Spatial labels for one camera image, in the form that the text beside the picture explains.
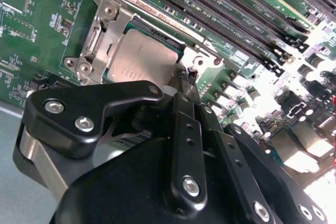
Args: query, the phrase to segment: electronic component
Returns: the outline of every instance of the electronic component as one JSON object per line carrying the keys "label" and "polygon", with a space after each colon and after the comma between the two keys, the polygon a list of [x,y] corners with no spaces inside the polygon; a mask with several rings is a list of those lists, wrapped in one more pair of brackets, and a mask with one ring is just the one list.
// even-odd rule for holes
{"label": "electronic component", "polygon": [[235,73],[235,72],[231,73],[229,77],[230,77],[231,82],[237,85],[238,87],[245,87],[249,83],[248,80],[244,76],[238,73]]}
{"label": "electronic component", "polygon": [[61,89],[73,87],[75,84],[62,79],[55,74],[48,74],[47,77],[42,77],[36,75],[35,79],[30,82],[29,87],[32,90],[42,90],[42,89]]}
{"label": "electronic component", "polygon": [[218,118],[221,118],[223,116],[223,108],[218,103],[211,101],[208,103],[208,106],[214,111]]}
{"label": "electronic component", "polygon": [[271,132],[269,131],[268,126],[265,122],[263,122],[263,121],[258,122],[258,126],[259,126],[262,134],[264,135],[264,137],[270,137],[271,136]]}
{"label": "electronic component", "polygon": [[316,73],[314,70],[312,70],[307,65],[302,65],[298,72],[307,80],[307,81],[313,81],[318,78],[318,73]]}
{"label": "electronic component", "polygon": [[332,74],[331,76],[329,76],[328,81],[334,86],[336,86],[336,75]]}
{"label": "electronic component", "polygon": [[239,89],[239,87],[229,81],[225,81],[222,84],[223,93],[229,97],[236,98],[241,96],[244,92]]}
{"label": "electronic component", "polygon": [[163,86],[172,79],[177,59],[178,55],[173,50],[130,29],[120,41],[108,77],[113,82],[149,80]]}
{"label": "electronic component", "polygon": [[313,59],[311,60],[310,64],[315,67],[318,70],[326,70],[328,69],[328,65],[330,65],[330,62],[318,57],[317,55],[313,56]]}
{"label": "electronic component", "polygon": [[215,98],[215,101],[220,104],[221,106],[227,108],[229,107],[229,105],[231,104],[231,98],[220,92],[220,91],[217,91],[215,94],[214,94],[214,98]]}
{"label": "electronic component", "polygon": [[68,19],[63,19],[61,22],[62,27],[64,27],[67,30],[71,30],[72,28],[72,22]]}
{"label": "electronic component", "polygon": [[292,128],[306,150],[316,157],[322,157],[333,149],[333,146],[322,139],[307,122],[298,122]]}
{"label": "electronic component", "polygon": [[244,123],[242,121],[242,119],[239,117],[239,115],[237,115],[237,114],[232,114],[232,115],[230,115],[229,118],[230,118],[232,123],[237,124],[239,126],[242,126],[242,124]]}
{"label": "electronic component", "polygon": [[313,109],[309,108],[292,91],[289,92],[280,105],[287,117],[291,119],[296,117],[299,121],[305,121],[307,115],[311,115],[314,112]]}
{"label": "electronic component", "polygon": [[248,102],[241,103],[239,107],[241,108],[243,114],[245,114],[246,116],[252,115],[253,108],[250,106],[250,104],[248,104]]}
{"label": "electronic component", "polygon": [[335,117],[329,114],[325,108],[319,106],[315,109],[313,116],[310,117],[314,124],[319,128],[324,128],[328,124],[332,124],[335,120]]}
{"label": "electronic component", "polygon": [[330,101],[331,91],[318,81],[311,81],[307,86],[307,91],[320,102]]}
{"label": "electronic component", "polygon": [[249,93],[249,96],[255,104],[259,104],[262,101],[261,94],[258,91],[253,91]]}
{"label": "electronic component", "polygon": [[315,173],[319,170],[318,162],[299,149],[285,129],[272,137],[271,143],[286,166],[300,173]]}

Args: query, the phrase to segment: black metal bracket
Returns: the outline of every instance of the black metal bracket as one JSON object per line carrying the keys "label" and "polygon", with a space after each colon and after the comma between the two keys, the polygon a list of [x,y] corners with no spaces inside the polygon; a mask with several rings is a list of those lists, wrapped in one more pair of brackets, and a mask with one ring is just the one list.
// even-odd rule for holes
{"label": "black metal bracket", "polygon": [[[164,115],[153,124],[156,128],[157,125],[164,128],[156,129],[154,138],[74,180],[75,185],[71,185],[68,191],[74,190],[64,194],[62,210],[56,212],[56,223],[69,223],[58,221],[57,217],[71,216],[67,214],[69,208],[65,202],[76,207],[76,216],[82,220],[80,223],[92,223],[86,220],[88,217],[83,208],[87,204],[92,206],[95,196],[90,195],[96,195],[96,191],[104,197],[110,191],[112,181],[118,188],[132,191],[128,202],[134,201],[133,195],[154,202],[151,207],[159,206],[160,218],[165,220],[169,216],[175,218],[176,223],[185,219],[204,223],[210,212],[215,219],[220,219],[214,223],[233,223],[228,222],[231,219],[235,223],[253,224],[327,223],[323,211],[241,127],[230,124],[223,131],[215,113],[199,103],[195,88],[194,84],[182,79],[177,88],[180,92],[173,98],[165,96],[165,99],[162,91],[147,81],[45,90],[31,95],[23,125],[31,137],[58,152],[60,159],[63,155],[87,160],[101,139],[107,117],[120,118],[129,112],[129,108],[143,105],[160,108]],[[53,108],[46,107],[50,101],[61,106],[53,111]],[[76,126],[76,119],[80,116],[94,123],[89,132]],[[127,121],[131,122],[133,116],[130,114]],[[212,152],[215,158],[204,155],[203,150]],[[218,187],[222,193],[214,196]],[[118,197],[124,199],[123,194],[118,194]],[[105,214],[113,219],[110,209],[118,210],[123,206],[120,207],[120,202],[113,196],[105,200]],[[225,206],[223,211],[219,210],[222,206]],[[218,211],[226,217],[217,216]],[[156,215],[148,212],[136,214],[141,218],[154,218]]]}
{"label": "black metal bracket", "polygon": [[[105,118],[135,105],[156,105],[162,99],[160,88],[148,81],[44,90],[28,98],[23,124],[32,137],[59,153],[83,158],[95,150]],[[75,124],[79,118],[84,118],[82,130]]]}
{"label": "black metal bracket", "polygon": [[[200,105],[198,111],[203,127],[202,137],[207,139],[208,147],[213,150],[222,166],[222,177],[232,192],[228,196],[235,197],[232,203],[238,222],[275,224],[271,209],[238,147],[236,138],[223,132],[215,113],[208,107]],[[234,129],[238,134],[242,132],[237,125],[234,125]]]}
{"label": "black metal bracket", "polygon": [[207,201],[201,125],[194,119],[194,101],[185,94],[175,94],[174,126],[170,181],[165,199],[180,215],[201,211]]}

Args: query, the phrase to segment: green circuit board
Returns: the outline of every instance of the green circuit board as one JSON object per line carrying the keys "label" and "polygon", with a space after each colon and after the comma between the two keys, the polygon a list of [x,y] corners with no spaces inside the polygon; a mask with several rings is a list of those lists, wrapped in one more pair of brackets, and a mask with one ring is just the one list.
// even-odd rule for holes
{"label": "green circuit board", "polygon": [[[167,12],[165,4],[160,0],[145,1],[182,22],[183,12]],[[272,17],[253,0],[240,1],[251,8],[258,9],[260,15],[272,20],[275,25],[282,26],[281,20]],[[313,31],[316,28],[306,18],[307,8],[310,6],[305,0],[262,1],[282,15],[296,19],[296,22],[307,30]],[[241,41],[248,43],[252,50],[274,58],[274,55],[260,45],[253,36],[249,34],[245,36],[222,20],[215,18],[213,13],[193,4],[192,0],[185,3],[215,22],[215,25],[220,27],[224,33],[234,34]],[[272,40],[272,33],[258,27],[253,20],[249,20],[239,10],[226,6],[224,2],[218,2],[218,5],[249,27],[251,33],[256,33],[265,40]],[[65,68],[62,60],[66,56],[79,56],[96,10],[97,5],[93,0],[0,0],[0,99],[24,107],[26,92],[32,89],[31,82],[37,74],[46,77],[52,73],[78,84],[77,79]],[[267,72],[260,62],[241,53],[235,45],[223,41],[220,36],[206,27],[192,23],[185,25],[209,39],[218,53],[235,64],[246,78],[254,75],[253,79],[257,81],[258,78],[255,78],[255,75],[258,77]],[[286,32],[292,36],[298,35],[291,29],[287,29]],[[324,44],[329,48],[327,56],[333,59],[332,52],[336,52],[336,36],[335,40],[332,37],[328,42],[323,42]],[[203,74],[198,82],[200,91],[204,89],[206,83],[214,83],[203,96],[204,102],[213,98],[211,91],[217,89],[219,86],[217,83],[223,81],[229,72],[230,70],[223,66],[222,69],[208,69]]]}

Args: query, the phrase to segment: motherboard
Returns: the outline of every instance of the motherboard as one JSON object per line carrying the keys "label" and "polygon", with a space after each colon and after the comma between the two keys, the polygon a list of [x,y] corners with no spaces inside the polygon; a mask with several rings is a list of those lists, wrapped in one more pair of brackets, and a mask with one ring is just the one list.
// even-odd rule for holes
{"label": "motherboard", "polygon": [[[223,126],[303,173],[333,151],[335,58],[336,0],[0,0],[0,99],[24,107],[44,88],[164,87],[184,70]],[[298,144],[298,125],[325,152]],[[278,138],[312,165],[290,165]]]}

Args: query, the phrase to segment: capacitor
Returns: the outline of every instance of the capacitor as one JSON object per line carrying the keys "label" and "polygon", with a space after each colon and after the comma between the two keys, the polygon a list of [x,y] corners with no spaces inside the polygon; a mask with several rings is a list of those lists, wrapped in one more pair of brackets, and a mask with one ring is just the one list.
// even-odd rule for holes
{"label": "capacitor", "polygon": [[241,126],[243,124],[243,121],[240,119],[239,115],[237,114],[232,114],[230,117],[230,120],[232,123],[237,124]]}
{"label": "capacitor", "polygon": [[271,132],[268,129],[268,126],[265,122],[261,121],[258,122],[259,128],[262,132],[262,134],[264,135],[264,137],[270,137],[271,136]]}
{"label": "capacitor", "polygon": [[329,62],[315,55],[310,64],[318,70],[325,70]]}
{"label": "capacitor", "polygon": [[307,86],[307,91],[320,102],[330,100],[331,93],[318,81],[310,82]]}
{"label": "capacitor", "polygon": [[329,78],[328,78],[328,81],[333,84],[334,86],[336,86],[336,75],[331,75]]}
{"label": "capacitor", "polygon": [[238,86],[228,81],[225,81],[222,84],[222,88],[223,88],[223,93],[227,94],[230,97],[238,97],[243,94],[243,92],[239,90]]}
{"label": "capacitor", "polygon": [[250,104],[248,104],[248,102],[243,102],[239,106],[245,115],[251,115],[253,108],[250,106]]}
{"label": "capacitor", "polygon": [[313,81],[317,79],[317,74],[310,67],[304,65],[300,68],[299,73],[307,80]]}
{"label": "capacitor", "polygon": [[261,102],[261,94],[258,91],[253,91],[249,95],[255,103]]}

